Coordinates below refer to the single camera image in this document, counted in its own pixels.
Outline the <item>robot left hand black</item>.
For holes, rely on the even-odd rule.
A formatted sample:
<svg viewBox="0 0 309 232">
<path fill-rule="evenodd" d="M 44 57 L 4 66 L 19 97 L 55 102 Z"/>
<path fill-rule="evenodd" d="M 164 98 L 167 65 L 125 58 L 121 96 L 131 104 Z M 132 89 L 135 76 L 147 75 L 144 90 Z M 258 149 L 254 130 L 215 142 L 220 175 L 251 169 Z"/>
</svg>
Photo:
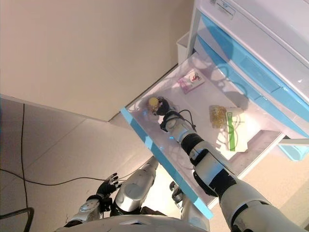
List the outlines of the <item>robot left hand black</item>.
<svg viewBox="0 0 309 232">
<path fill-rule="evenodd" d="M 99 186 L 96 194 L 102 195 L 102 196 L 110 196 L 112 193 L 114 193 L 117 189 L 119 189 L 122 186 L 122 183 L 118 182 L 118 173 L 113 173 L 110 175 L 106 180 L 103 181 L 103 183 Z"/>
</svg>

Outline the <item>robot right hand black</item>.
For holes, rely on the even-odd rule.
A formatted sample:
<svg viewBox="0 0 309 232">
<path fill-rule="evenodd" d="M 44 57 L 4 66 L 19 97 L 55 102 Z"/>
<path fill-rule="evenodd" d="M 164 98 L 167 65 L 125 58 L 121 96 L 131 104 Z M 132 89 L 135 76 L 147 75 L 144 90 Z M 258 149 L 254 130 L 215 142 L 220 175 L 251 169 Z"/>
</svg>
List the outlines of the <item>robot right hand black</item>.
<svg viewBox="0 0 309 232">
<path fill-rule="evenodd" d="M 158 106 L 154 110 L 154 114 L 158 116 L 165 116 L 169 111 L 176 111 L 177 107 L 169 99 L 162 96 L 157 97 Z"/>
</svg>

